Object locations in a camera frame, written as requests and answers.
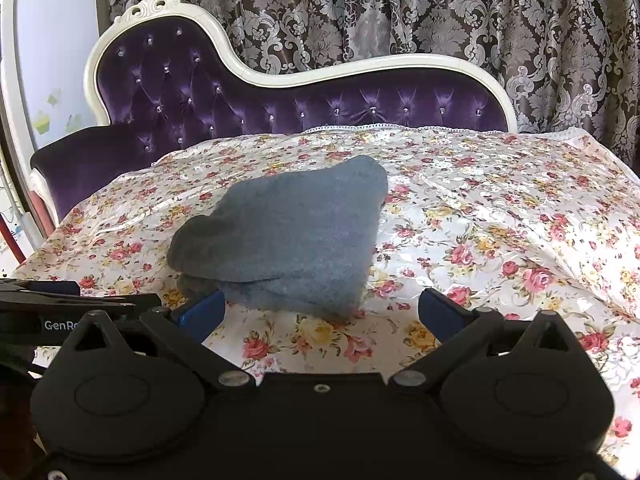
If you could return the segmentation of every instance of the pink rose print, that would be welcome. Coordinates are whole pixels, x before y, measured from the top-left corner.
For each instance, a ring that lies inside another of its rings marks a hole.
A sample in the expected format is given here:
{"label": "pink rose print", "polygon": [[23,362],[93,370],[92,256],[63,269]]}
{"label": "pink rose print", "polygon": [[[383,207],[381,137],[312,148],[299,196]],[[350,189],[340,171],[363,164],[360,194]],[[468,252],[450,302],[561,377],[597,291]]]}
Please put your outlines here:
{"label": "pink rose print", "polygon": [[377,286],[373,290],[373,293],[379,298],[388,298],[392,292],[400,290],[401,288],[402,283],[396,283],[394,280],[385,280],[382,285]]}
{"label": "pink rose print", "polygon": [[127,253],[124,249],[116,249],[109,253],[109,257],[112,260],[123,260],[125,256],[127,256]]}
{"label": "pink rose print", "polygon": [[453,161],[453,165],[456,168],[464,168],[465,166],[472,166],[475,163],[476,163],[476,160],[472,156],[458,158]]}
{"label": "pink rose print", "polygon": [[77,235],[82,229],[73,227],[73,224],[65,224],[58,228],[58,230],[65,236]]}
{"label": "pink rose print", "polygon": [[555,223],[551,226],[551,239],[556,240],[558,242],[563,242],[565,240],[564,229],[561,225]]}
{"label": "pink rose print", "polygon": [[248,338],[242,345],[242,357],[244,359],[255,359],[259,361],[267,357],[269,345],[259,337]]}
{"label": "pink rose print", "polygon": [[609,348],[609,340],[602,332],[584,335],[578,341],[585,350],[600,351]]}
{"label": "pink rose print", "polygon": [[578,186],[581,187],[589,187],[589,179],[588,177],[581,175],[578,178],[575,179],[575,182]]}
{"label": "pink rose print", "polygon": [[613,420],[613,432],[618,438],[625,438],[626,436],[629,436],[632,427],[633,425],[631,424],[631,421],[626,420],[626,418],[621,416],[617,416]]}
{"label": "pink rose print", "polygon": [[296,338],[296,340],[294,341],[294,345],[295,345],[295,350],[293,351],[293,355],[297,353],[301,353],[303,356],[306,357],[306,351],[311,348],[311,345],[307,343],[305,338],[303,338],[302,336],[298,336]]}
{"label": "pink rose print", "polygon": [[464,305],[467,302],[470,294],[471,289],[468,288],[468,286],[455,286],[449,291],[447,297],[450,300],[455,301],[459,305]]}
{"label": "pink rose print", "polygon": [[411,191],[411,188],[409,186],[405,186],[404,184],[396,184],[396,186],[394,187],[394,191],[401,195],[406,195]]}
{"label": "pink rose print", "polygon": [[404,200],[401,196],[396,193],[390,193],[385,198],[385,204],[396,204],[398,202],[402,202]]}
{"label": "pink rose print", "polygon": [[331,160],[343,160],[346,156],[351,155],[351,152],[329,152],[326,158]]}
{"label": "pink rose print", "polygon": [[502,265],[502,275],[508,278],[509,276],[513,276],[520,266],[516,262],[505,262]]}
{"label": "pink rose print", "polygon": [[474,257],[465,244],[460,244],[458,247],[453,249],[453,252],[451,253],[452,264],[469,265],[473,263],[473,260]]}
{"label": "pink rose print", "polygon": [[78,285],[80,285],[80,288],[95,288],[94,276],[92,274],[90,276],[85,276],[78,282]]}
{"label": "pink rose print", "polygon": [[567,227],[569,225],[569,221],[566,219],[566,216],[561,215],[560,213],[554,215],[554,221],[562,227]]}
{"label": "pink rose print", "polygon": [[373,354],[371,350],[372,342],[367,342],[363,337],[351,336],[348,334],[346,334],[346,337],[347,348],[342,355],[349,361],[356,364],[362,357],[371,357]]}
{"label": "pink rose print", "polygon": [[401,225],[397,225],[394,228],[394,231],[399,238],[413,238],[415,235],[415,231],[413,229],[409,227],[402,227]]}
{"label": "pink rose print", "polygon": [[524,288],[531,294],[543,292],[554,282],[554,276],[546,269],[527,269],[524,271]]}

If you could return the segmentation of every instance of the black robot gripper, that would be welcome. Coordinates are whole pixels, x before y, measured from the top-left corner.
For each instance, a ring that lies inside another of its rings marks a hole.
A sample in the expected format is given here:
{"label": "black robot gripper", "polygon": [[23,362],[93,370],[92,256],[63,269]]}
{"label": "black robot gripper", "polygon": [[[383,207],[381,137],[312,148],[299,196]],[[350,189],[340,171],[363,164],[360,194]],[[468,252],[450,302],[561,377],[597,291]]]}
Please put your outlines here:
{"label": "black robot gripper", "polygon": [[27,479],[284,478],[312,465],[336,478],[620,479],[597,456],[612,396],[560,316],[504,320],[432,289],[418,311],[446,341],[386,383],[281,373],[259,386],[168,312],[89,312],[31,397],[49,455]]}

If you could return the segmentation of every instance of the folded gray towel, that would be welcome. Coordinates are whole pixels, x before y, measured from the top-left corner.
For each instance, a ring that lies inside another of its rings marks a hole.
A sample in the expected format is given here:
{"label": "folded gray towel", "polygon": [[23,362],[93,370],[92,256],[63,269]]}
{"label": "folded gray towel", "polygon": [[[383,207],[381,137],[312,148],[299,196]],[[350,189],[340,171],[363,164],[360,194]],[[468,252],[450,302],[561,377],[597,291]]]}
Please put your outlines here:
{"label": "folded gray towel", "polygon": [[386,171],[365,155],[238,182],[176,231],[167,262],[192,300],[219,288],[250,308],[345,319],[360,304],[386,192]]}

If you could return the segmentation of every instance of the black circular joint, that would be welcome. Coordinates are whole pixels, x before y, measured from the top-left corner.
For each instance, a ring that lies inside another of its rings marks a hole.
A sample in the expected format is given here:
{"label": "black circular joint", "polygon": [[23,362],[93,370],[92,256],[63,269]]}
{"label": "black circular joint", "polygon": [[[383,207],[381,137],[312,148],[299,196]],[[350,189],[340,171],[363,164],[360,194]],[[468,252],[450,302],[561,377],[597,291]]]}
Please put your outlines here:
{"label": "black circular joint", "polygon": [[166,449],[198,419],[204,401],[186,368],[105,348],[52,365],[33,391],[31,414],[51,447],[82,460],[126,462]]}
{"label": "black circular joint", "polygon": [[472,361],[449,375],[440,402],[450,422],[502,459],[543,463],[596,452],[613,399],[593,365],[571,352],[515,353]]}
{"label": "black circular joint", "polygon": [[549,416],[562,410],[568,400],[564,384],[543,374],[513,374],[495,383],[495,400],[516,415]]}
{"label": "black circular joint", "polygon": [[129,374],[100,374],[76,388],[76,404],[96,416],[117,416],[140,409],[149,400],[151,386]]}

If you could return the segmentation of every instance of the brown patterned curtain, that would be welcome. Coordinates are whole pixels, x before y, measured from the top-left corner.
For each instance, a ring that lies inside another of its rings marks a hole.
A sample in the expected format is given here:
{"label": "brown patterned curtain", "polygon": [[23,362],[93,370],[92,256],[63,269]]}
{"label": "brown patterned curtain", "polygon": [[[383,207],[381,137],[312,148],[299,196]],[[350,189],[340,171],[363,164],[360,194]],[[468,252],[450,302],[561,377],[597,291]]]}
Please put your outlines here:
{"label": "brown patterned curtain", "polygon": [[[140,0],[110,0],[111,19]],[[580,126],[630,166],[640,136],[640,0],[185,0],[248,66],[310,70],[433,52],[490,72],[521,131]]]}

